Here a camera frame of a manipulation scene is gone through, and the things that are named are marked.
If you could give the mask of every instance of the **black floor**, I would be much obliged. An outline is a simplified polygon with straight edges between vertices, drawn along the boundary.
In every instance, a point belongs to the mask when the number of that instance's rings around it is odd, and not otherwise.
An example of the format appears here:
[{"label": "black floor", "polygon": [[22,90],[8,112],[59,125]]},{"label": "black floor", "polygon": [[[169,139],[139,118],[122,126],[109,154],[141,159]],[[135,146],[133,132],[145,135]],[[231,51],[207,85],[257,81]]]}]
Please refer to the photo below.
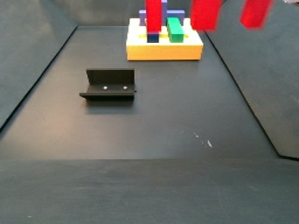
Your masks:
[{"label": "black floor", "polygon": [[[129,62],[127,28],[79,28],[0,135],[0,158],[277,158],[201,36],[201,61]],[[79,97],[87,68],[129,67],[134,103]]]},{"label": "black floor", "polygon": [[[201,62],[127,62],[126,34],[78,29],[6,126],[0,221],[297,223],[298,162],[278,157],[207,37]],[[131,104],[79,97],[86,69],[110,67],[135,68]]]}]

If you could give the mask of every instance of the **red block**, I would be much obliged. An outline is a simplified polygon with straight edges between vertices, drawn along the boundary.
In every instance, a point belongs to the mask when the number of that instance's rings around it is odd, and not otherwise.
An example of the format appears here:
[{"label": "red block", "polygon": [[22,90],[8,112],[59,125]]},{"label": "red block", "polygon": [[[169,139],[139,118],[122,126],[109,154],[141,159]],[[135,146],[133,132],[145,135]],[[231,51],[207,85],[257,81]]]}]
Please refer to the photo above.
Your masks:
[{"label": "red block", "polygon": [[146,0],[146,28],[149,32],[159,32],[163,25],[162,0]]},{"label": "red block", "polygon": [[222,0],[193,0],[191,28],[197,31],[215,31],[221,15]]},{"label": "red block", "polygon": [[262,29],[267,20],[274,0],[247,0],[242,12],[241,23],[249,29]]}]

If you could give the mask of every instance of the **yellow block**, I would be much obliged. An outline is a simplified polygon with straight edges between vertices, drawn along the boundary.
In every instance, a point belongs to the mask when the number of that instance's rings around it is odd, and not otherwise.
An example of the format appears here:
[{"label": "yellow block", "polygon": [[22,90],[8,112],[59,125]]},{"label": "yellow block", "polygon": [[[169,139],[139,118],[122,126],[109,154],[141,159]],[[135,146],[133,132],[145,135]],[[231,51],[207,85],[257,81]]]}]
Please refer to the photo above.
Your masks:
[{"label": "yellow block", "polygon": [[[147,37],[146,33],[145,34],[139,34],[139,38],[141,39],[146,39],[146,37]],[[169,39],[170,38],[169,33],[161,33],[159,34],[159,38],[161,39]]]},{"label": "yellow block", "polygon": [[[203,43],[198,32],[191,27],[191,20],[185,19],[183,31],[187,38],[183,43],[171,43],[169,38],[161,38],[161,43],[147,43],[146,27],[139,26],[139,18],[130,19],[126,51],[129,60],[199,60]],[[161,36],[169,35],[163,27]]]}]

